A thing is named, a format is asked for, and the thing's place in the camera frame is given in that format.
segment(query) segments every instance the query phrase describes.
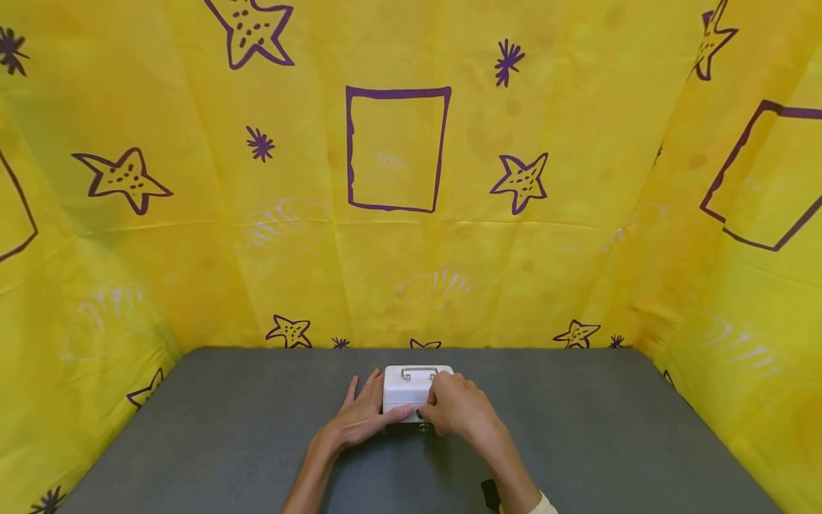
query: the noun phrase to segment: purple rectangle outline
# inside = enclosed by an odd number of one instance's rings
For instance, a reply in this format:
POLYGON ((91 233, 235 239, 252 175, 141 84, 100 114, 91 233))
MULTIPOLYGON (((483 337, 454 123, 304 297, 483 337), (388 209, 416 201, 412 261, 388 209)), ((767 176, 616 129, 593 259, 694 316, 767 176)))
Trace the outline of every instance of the purple rectangle outline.
POLYGON ((349 167, 349 205, 363 209, 375 209, 378 211, 415 211, 431 214, 436 210, 436 198, 440 192, 440 172, 442 168, 442 147, 446 140, 446 119, 448 118, 448 104, 451 100, 450 86, 434 89, 414 89, 414 90, 370 90, 360 87, 345 87, 345 114, 348 123, 348 167, 349 167), (445 107, 442 110, 442 129, 440 131, 440 150, 436 158, 436 179, 434 182, 434 198, 431 209, 420 209, 418 207, 403 206, 383 206, 378 204, 360 203, 354 201, 354 167, 351 163, 353 158, 353 135, 354 124, 351 119, 351 101, 355 96, 370 98, 373 100, 407 100, 415 98, 436 98, 445 99, 445 107))
POLYGON ((12 167, 8 164, 8 161, 6 160, 6 157, 2 154, 2 151, 0 151, 0 162, 2 162, 3 167, 5 167, 6 171, 8 172, 8 176, 14 184, 14 188, 17 190, 17 194, 20 196, 20 201, 23 204, 23 208, 25 208, 25 213, 29 216, 31 228, 34 230, 34 232, 32 232, 31 235, 25 241, 23 241, 13 249, 9 250, 8 252, 0 254, 0 262, 3 262, 9 257, 14 256, 25 250, 25 247, 29 246, 29 243, 31 243, 34 240, 34 238, 37 237, 37 234, 39 234, 39 230, 37 229, 37 224, 35 223, 35 217, 31 214, 29 202, 25 199, 23 187, 21 187, 20 182, 17 180, 17 176, 14 174, 14 171, 12 171, 12 167))
MULTIPOLYGON (((733 161, 736 160, 737 156, 739 155, 740 150, 742 147, 748 143, 748 138, 750 137, 750 132, 754 128, 754 124, 759 119, 759 117, 765 111, 773 111, 779 117, 785 118, 800 118, 800 119, 822 119, 822 109, 807 109, 802 107, 785 107, 784 105, 777 104, 776 102, 772 102, 770 100, 762 100, 760 106, 756 108, 754 112, 753 118, 750 119, 747 126, 745 127, 745 131, 742 133, 742 136, 737 141, 736 145, 731 150, 731 154, 725 160, 725 164, 719 170, 716 178, 713 180, 708 193, 705 194, 705 198, 702 200, 700 204, 700 209, 705 212, 705 214, 715 218, 716 220, 721 221, 723 224, 726 222, 725 216, 719 214, 716 211, 712 211, 708 208, 708 204, 711 201, 711 197, 713 197, 713 193, 722 186, 722 182, 725 176, 725 170, 730 168, 733 161)), ((782 249, 783 246, 796 234, 802 226, 807 223, 807 221, 813 217, 813 215, 819 210, 822 206, 822 195, 816 199, 816 201, 811 204, 811 206, 805 211, 805 213, 799 218, 799 220, 793 224, 793 226, 783 235, 773 246, 769 246, 767 244, 757 243, 756 241, 751 241, 749 239, 743 238, 739 234, 735 234, 727 227, 723 227, 723 232, 734 238, 736 241, 740 243, 751 245, 752 247, 762 248, 763 250, 769 250, 771 252, 778 252, 782 249)))

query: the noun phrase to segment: white fish print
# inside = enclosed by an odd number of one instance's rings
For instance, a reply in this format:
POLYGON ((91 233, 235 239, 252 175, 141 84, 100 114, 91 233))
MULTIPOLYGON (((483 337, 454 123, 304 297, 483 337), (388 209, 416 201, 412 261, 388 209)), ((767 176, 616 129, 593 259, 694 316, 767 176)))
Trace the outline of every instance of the white fish print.
POLYGON ((252 214, 248 241, 294 256, 319 243, 328 230, 328 206, 308 198, 284 198, 252 214))
POLYGON ((728 320, 699 311, 691 315, 702 320, 700 325, 707 329, 694 338, 694 343, 704 352, 710 352, 713 359, 726 366, 740 366, 757 379, 779 375, 781 369, 778 357, 770 351, 749 325, 735 326, 728 320))
POLYGON ((442 309, 447 299, 466 299, 476 293, 472 277, 450 268, 414 276, 396 287, 398 298, 425 312, 442 309))
POLYGON ((379 184, 404 183, 403 170, 408 166, 399 157, 387 154, 374 155, 376 165, 372 173, 366 174, 368 180, 379 184))
POLYGON ((119 348, 149 327, 138 289, 106 289, 77 305, 63 340, 60 359, 90 361, 119 348))
POLYGON ((602 252, 612 253, 623 243, 627 243, 636 236, 648 232, 667 217, 667 209, 667 206, 661 206, 658 203, 639 204, 631 213, 628 221, 613 231, 611 237, 603 246, 602 252))

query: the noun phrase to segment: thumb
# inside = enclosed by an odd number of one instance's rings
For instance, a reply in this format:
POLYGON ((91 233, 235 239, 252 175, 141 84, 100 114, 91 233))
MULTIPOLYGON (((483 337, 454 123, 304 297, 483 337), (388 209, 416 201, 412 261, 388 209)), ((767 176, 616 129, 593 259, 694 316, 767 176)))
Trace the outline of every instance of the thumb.
POLYGON ((380 416, 382 426, 392 423, 399 423, 405 418, 408 418, 413 413, 413 405, 402 405, 395 407, 380 416))

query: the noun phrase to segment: person's left hand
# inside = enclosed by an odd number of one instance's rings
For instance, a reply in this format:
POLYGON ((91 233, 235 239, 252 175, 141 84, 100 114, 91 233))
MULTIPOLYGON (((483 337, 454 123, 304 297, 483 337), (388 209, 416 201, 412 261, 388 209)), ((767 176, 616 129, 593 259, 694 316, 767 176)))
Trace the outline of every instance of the person's left hand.
POLYGON ((355 375, 351 379, 342 408, 321 430, 332 438, 340 450, 358 445, 386 425, 398 423, 413 412, 412 405, 404 405, 380 414, 384 381, 385 376, 379 369, 375 369, 365 381, 359 397, 354 398, 358 377, 355 375))

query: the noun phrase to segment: forearm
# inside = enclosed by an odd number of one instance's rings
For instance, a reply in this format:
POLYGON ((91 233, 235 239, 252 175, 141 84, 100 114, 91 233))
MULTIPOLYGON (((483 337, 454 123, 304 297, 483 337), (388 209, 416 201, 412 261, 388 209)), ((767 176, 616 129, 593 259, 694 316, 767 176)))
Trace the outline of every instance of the forearm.
POLYGON ((504 426, 471 442, 494 477, 506 514, 528 514, 542 499, 504 426))
POLYGON ((281 514, 311 514, 319 511, 331 468, 338 455, 339 445, 331 435, 321 430, 308 446, 306 459, 281 514))

